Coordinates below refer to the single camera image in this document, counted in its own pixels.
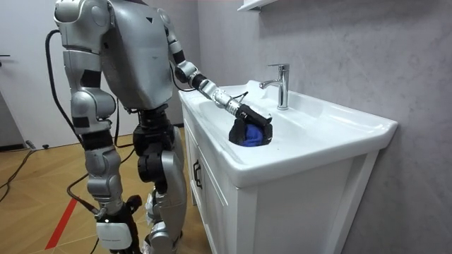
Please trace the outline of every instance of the red floor tape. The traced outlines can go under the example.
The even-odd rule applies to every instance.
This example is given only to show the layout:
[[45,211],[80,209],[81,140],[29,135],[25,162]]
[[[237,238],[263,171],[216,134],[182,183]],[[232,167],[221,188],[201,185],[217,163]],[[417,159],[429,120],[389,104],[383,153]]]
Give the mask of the red floor tape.
[[66,210],[64,210],[63,216],[61,216],[61,219],[58,222],[58,225],[56,226],[54,233],[49,239],[49,242],[47,243],[47,246],[45,246],[45,250],[48,250],[50,248],[55,248],[58,244],[58,241],[63,234],[64,228],[66,228],[66,225],[68,224],[69,218],[71,218],[73,210],[76,208],[77,200],[71,199],[68,206],[66,207]]

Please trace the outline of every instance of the wooden floor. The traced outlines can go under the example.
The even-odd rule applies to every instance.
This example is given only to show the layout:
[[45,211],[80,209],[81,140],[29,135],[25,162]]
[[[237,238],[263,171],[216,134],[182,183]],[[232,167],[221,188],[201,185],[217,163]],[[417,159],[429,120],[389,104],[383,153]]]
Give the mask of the wooden floor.
[[[181,133],[185,144],[184,131]],[[120,144],[130,142],[131,136],[119,139]],[[131,150],[132,147],[126,147],[118,149],[118,152],[125,158]],[[5,183],[17,169],[27,152],[0,152],[0,184]],[[136,168],[137,159],[134,154],[121,165],[123,199],[139,194],[145,202],[153,184],[140,181]],[[185,160],[184,173],[188,183],[187,172]],[[79,204],[71,214],[56,247],[45,250],[71,200],[66,194],[66,187],[85,173],[85,159],[80,145],[40,150],[31,155],[11,184],[8,196],[0,203],[0,253],[89,254],[97,238],[95,220],[93,215]],[[0,190],[0,197],[5,190]],[[96,204],[86,190],[86,181],[75,186],[73,192],[91,204]],[[191,204],[191,198],[187,200],[184,237],[179,245],[179,253],[211,253],[198,209]],[[135,213],[134,218],[142,241],[150,231],[145,221],[143,206]],[[108,254],[109,251],[98,246],[95,253]]]

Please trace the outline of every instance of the black cable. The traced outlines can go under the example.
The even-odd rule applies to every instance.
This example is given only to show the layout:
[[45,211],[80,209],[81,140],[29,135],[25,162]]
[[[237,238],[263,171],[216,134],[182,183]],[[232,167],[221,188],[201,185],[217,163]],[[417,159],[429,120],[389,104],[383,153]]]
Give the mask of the black cable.
[[97,237],[96,243],[94,244],[93,250],[90,252],[90,254],[93,254],[96,250],[97,244],[99,243],[99,237]]
[[114,146],[118,148],[130,147],[133,144],[127,145],[118,145],[118,137],[119,137],[119,99],[116,97],[116,105],[117,105],[117,115],[116,115],[116,130],[114,132]]
[[74,187],[77,183],[80,183],[83,179],[88,177],[88,173],[86,173],[85,175],[83,175],[82,177],[80,177],[79,179],[77,179],[77,181],[71,183],[71,185],[68,186],[68,188],[66,189],[66,192],[68,193],[68,195],[71,196],[71,198],[77,200],[77,202],[79,202],[82,206],[84,206],[88,211],[92,212],[93,214],[97,214],[99,212],[99,210],[94,207],[94,205],[91,205],[90,203],[84,201],[83,199],[77,197],[76,195],[74,195],[72,193],[72,187]]
[[126,161],[132,156],[133,152],[135,152],[135,148],[132,149],[132,152],[130,152],[130,154],[126,157],[126,159],[123,159],[123,160],[121,161],[121,164],[123,164],[124,162],[126,162]]
[[0,189],[6,186],[6,192],[3,195],[3,197],[0,198],[0,202],[3,201],[3,199],[5,199],[6,195],[8,195],[9,193],[9,189],[10,189],[10,184],[12,182],[12,180],[14,180],[14,178],[19,174],[19,171],[22,169],[23,165],[25,165],[25,163],[27,162],[28,158],[30,157],[30,155],[32,155],[33,153],[35,153],[35,150],[31,150],[27,153],[27,155],[25,156],[25,158],[23,158],[22,163],[20,164],[20,166],[16,169],[16,171],[8,178],[8,181],[6,183],[4,183],[2,186],[0,186]]
[[52,30],[47,37],[45,38],[45,56],[47,59],[47,70],[49,71],[49,81],[50,81],[50,89],[52,90],[52,96],[54,98],[54,102],[56,104],[56,107],[58,107],[58,110],[60,111],[61,115],[63,115],[64,120],[68,123],[69,127],[71,127],[71,130],[73,134],[77,137],[80,144],[83,146],[82,138],[77,135],[76,129],[73,127],[73,124],[69,117],[66,115],[66,113],[63,110],[63,107],[59,103],[58,96],[57,96],[57,90],[55,89],[55,80],[54,80],[54,72],[52,68],[52,58],[50,57],[50,39],[52,36],[56,33],[58,33],[59,30]]
[[172,68],[172,65],[169,65],[169,69],[171,70],[171,77],[172,77],[172,83],[177,87],[177,89],[179,89],[182,92],[193,92],[196,91],[196,89],[192,88],[192,89],[188,89],[188,90],[184,90],[182,88],[180,88],[177,84],[176,84],[176,80],[174,79],[174,70]]
[[247,95],[247,94],[249,94],[248,92],[244,92],[244,93],[242,93],[241,95],[237,95],[236,97],[233,97],[234,99],[238,99],[238,98],[240,98],[240,97],[242,97],[243,96],[243,98],[245,98],[245,96]]

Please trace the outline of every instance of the bathroom sink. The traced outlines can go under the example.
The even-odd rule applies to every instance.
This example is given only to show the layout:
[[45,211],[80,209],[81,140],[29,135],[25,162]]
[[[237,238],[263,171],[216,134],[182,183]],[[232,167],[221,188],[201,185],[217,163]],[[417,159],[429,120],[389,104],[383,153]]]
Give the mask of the bathroom sink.
[[181,101],[196,122],[196,131],[226,164],[237,187],[246,187],[296,174],[332,162],[385,148],[397,122],[331,102],[289,94],[289,109],[277,109],[278,89],[262,90],[259,82],[222,87],[232,96],[248,91],[243,103],[273,117],[273,140],[260,147],[241,147],[228,140],[235,117],[199,92],[180,92]]

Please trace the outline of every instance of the faucet handle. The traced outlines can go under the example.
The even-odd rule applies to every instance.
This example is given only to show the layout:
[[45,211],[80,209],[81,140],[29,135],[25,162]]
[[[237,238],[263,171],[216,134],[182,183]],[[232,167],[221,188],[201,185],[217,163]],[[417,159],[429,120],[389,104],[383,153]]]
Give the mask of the faucet handle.
[[267,66],[278,66],[280,71],[290,70],[290,64],[288,64],[288,63],[275,63],[275,64],[268,64]]

